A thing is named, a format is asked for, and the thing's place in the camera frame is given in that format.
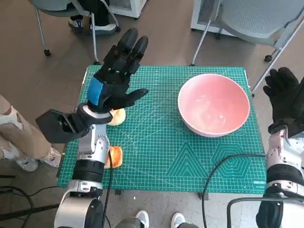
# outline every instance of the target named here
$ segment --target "bowl rim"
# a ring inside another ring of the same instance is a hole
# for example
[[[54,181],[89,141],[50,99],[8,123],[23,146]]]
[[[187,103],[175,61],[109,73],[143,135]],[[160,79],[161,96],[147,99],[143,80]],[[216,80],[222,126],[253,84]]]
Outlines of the bowl rim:
[[[186,85],[187,83],[189,83],[191,80],[193,80],[193,79],[195,79],[195,78],[197,78],[197,77],[202,77],[202,76],[206,76],[206,75],[209,75],[209,76],[210,76],[210,75],[211,75],[211,76],[219,76],[219,77],[223,77],[223,78],[225,78],[225,79],[228,79],[228,80],[232,81],[234,84],[236,84],[236,85],[241,89],[241,91],[243,91],[243,93],[244,93],[244,95],[245,95],[245,97],[246,97],[246,100],[247,100],[248,110],[247,110],[246,118],[244,119],[243,123],[242,123],[239,127],[236,127],[236,128],[234,128],[234,129],[232,129],[232,130],[230,130],[230,131],[226,131],[226,132],[222,132],[222,133],[211,133],[211,132],[205,132],[205,131],[202,132],[202,131],[198,130],[196,127],[193,127],[193,125],[191,125],[188,121],[186,121],[186,119],[185,119],[185,117],[183,116],[183,114],[181,113],[181,109],[180,109],[181,92],[182,92],[182,90],[185,88],[185,85]],[[245,90],[244,90],[237,82],[233,81],[231,78],[228,78],[228,77],[226,77],[226,76],[219,75],[219,74],[213,74],[213,73],[209,73],[209,74],[207,73],[207,74],[196,75],[196,76],[190,78],[189,80],[187,80],[187,81],[182,85],[182,87],[180,88],[179,95],[178,95],[178,98],[177,98],[177,103],[178,103],[178,108],[179,108],[179,112],[180,112],[180,115],[181,115],[182,119],[183,119],[191,128],[195,129],[196,131],[198,131],[198,132],[200,132],[200,133],[202,133],[202,134],[211,134],[211,135],[226,135],[226,134],[230,134],[230,133],[236,131],[237,129],[239,129],[240,127],[242,127],[242,126],[244,125],[244,123],[247,121],[247,119],[248,119],[248,117],[249,117],[249,114],[250,114],[250,109],[251,109],[251,108],[250,108],[250,102],[249,102],[249,98],[248,98],[248,96],[247,96],[247,93],[245,92]]]

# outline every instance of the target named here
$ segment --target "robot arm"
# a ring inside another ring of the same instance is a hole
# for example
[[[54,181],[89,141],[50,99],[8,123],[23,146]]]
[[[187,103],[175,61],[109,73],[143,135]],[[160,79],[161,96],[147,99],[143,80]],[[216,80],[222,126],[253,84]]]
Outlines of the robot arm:
[[[264,92],[273,107],[266,154],[266,190],[264,198],[303,198],[304,173],[301,163],[304,141],[304,89],[288,68],[271,70]],[[259,228],[300,227],[304,224],[304,204],[298,201],[263,201],[256,215]]]
[[[130,76],[137,71],[148,45],[146,36],[136,42],[137,35],[138,31],[132,28],[117,46],[112,46],[103,66],[90,81],[87,103],[80,104],[76,113],[49,110],[36,119],[50,143],[79,139],[72,180],[57,210],[55,228],[103,227],[106,208],[99,199],[110,149],[106,135],[106,124],[112,120],[110,110],[133,106],[148,93],[147,89],[126,93]]]

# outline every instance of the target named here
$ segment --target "black cable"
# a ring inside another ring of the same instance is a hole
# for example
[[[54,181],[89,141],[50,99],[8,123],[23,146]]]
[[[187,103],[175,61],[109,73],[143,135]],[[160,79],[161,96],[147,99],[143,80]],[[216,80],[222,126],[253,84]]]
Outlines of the black cable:
[[[108,206],[108,200],[109,200],[109,195],[110,195],[110,189],[112,185],[112,177],[113,177],[113,165],[112,165],[112,157],[111,157],[111,152],[109,150],[109,159],[110,159],[110,180],[109,180],[109,186],[108,186],[108,191],[106,192],[105,196],[105,202],[104,202],[104,214],[103,214],[103,223],[102,223],[102,228],[105,227],[105,218],[106,218],[106,208]]]
[[[204,221],[204,228],[207,228],[207,221],[206,221],[206,214],[205,214],[205,194],[207,191],[207,187],[209,185],[209,182],[211,181],[211,178],[213,176],[213,174],[216,172],[216,170],[227,160],[231,159],[231,158],[237,158],[237,157],[265,157],[264,154],[236,154],[236,155],[231,155],[226,157],[225,159],[223,159],[211,172],[211,174],[209,175],[207,182],[205,184],[204,187],[204,191],[203,191],[203,195],[202,195],[202,200],[201,200],[201,208],[202,208],[202,213],[203,213],[203,221]]]
[[[19,211],[14,211],[5,215],[1,215],[1,220],[7,220],[7,219],[15,219],[20,216],[25,216],[25,215],[31,215],[34,213],[42,212],[45,210],[51,210],[58,208],[59,204],[51,204],[51,205],[46,205],[46,206],[41,206],[37,208],[31,208],[27,210],[19,210]]]
[[[7,190],[4,190],[4,191],[0,191],[0,195],[1,194],[6,194],[6,193],[12,193],[13,192],[13,189],[7,189]]]
[[[22,189],[17,188],[17,187],[14,187],[14,186],[0,186],[0,189],[14,189],[14,190],[16,190],[16,191],[21,192],[22,195],[24,195],[24,196],[27,198],[28,203],[30,204],[30,208],[31,208],[31,209],[34,208],[34,203],[33,203],[32,199],[31,199],[31,198],[29,197],[29,195],[26,194]],[[30,217],[30,214],[27,215],[27,217],[24,219],[24,222],[23,222],[21,228],[24,228],[24,227],[26,226],[27,222],[29,221],[29,217]]]
[[[45,188],[42,188],[42,189],[39,189],[38,191],[36,191],[35,193],[33,194],[30,194],[28,196],[32,197],[32,196],[35,196],[36,194],[38,194],[39,192],[41,192],[42,190],[45,190],[45,189],[52,189],[52,188],[60,188],[59,186],[50,186],[50,187],[45,187]]]
[[[14,175],[0,175],[0,178],[11,178],[11,179],[14,179],[14,178],[16,178],[16,176],[14,176]]]
[[[245,197],[231,200],[227,205],[227,228],[231,228],[231,206],[243,201],[274,201],[274,202],[304,202],[304,198],[263,198],[263,197]]]
[[[111,228],[111,223],[110,223],[110,220],[108,219],[107,215],[105,216],[106,220],[108,221],[108,224],[109,224],[109,228]]]
[[[19,220],[25,220],[24,218],[19,218],[19,217],[15,217],[15,219],[19,219]]]
[[[50,187],[45,187],[45,188],[42,188],[38,191],[36,191],[35,193],[33,194],[30,194],[29,196],[32,197],[32,196],[35,196],[37,193],[41,192],[42,190],[45,190],[45,189],[52,189],[52,188],[59,188],[59,186],[50,186]]]

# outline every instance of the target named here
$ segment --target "bread piece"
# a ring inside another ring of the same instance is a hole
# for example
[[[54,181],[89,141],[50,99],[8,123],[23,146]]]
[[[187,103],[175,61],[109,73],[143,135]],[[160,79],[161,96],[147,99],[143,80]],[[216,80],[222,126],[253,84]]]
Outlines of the bread piece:
[[[112,158],[113,168],[117,168],[123,163],[123,150],[120,146],[110,146],[110,153]],[[104,165],[105,169],[111,168],[109,155],[106,157],[106,164]]]
[[[124,108],[118,110],[111,110],[110,113],[113,116],[113,119],[111,122],[107,123],[109,126],[117,126],[124,122],[125,120]]]

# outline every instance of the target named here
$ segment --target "white chair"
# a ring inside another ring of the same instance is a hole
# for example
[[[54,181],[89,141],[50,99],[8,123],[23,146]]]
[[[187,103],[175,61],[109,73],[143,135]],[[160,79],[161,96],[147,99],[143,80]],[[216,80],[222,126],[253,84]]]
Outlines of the white chair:
[[[265,61],[271,61],[271,63],[252,88],[251,92],[253,93],[303,25],[304,1],[215,0],[211,16],[200,39],[191,66],[194,66],[200,46],[212,21],[215,21],[227,32],[245,41],[275,48],[272,55],[265,57]]]
[[[118,24],[118,21],[114,14],[111,12],[109,6],[106,4],[104,0],[100,0],[105,7],[108,9],[110,14],[112,15],[115,24],[116,24],[116,31],[120,31],[120,27]],[[76,15],[83,15],[83,16],[88,16],[92,18],[92,38],[93,38],[93,46],[94,46],[94,57],[95,57],[95,64],[99,64],[98,56],[97,56],[97,49],[96,49],[96,36],[95,36],[95,18],[94,14],[86,11],[83,9],[83,7],[80,5],[78,0],[29,0],[31,4],[35,6],[36,10],[36,16],[37,16],[37,21],[39,25],[39,30],[40,30],[40,35],[42,39],[42,45],[44,48],[44,54],[46,56],[50,56],[51,52],[49,51],[44,36],[43,36],[43,30],[41,26],[41,21],[40,21],[40,14],[39,11],[42,11],[48,15],[55,16],[55,17],[72,17]],[[74,7],[68,8],[67,5],[69,3],[72,3]]]

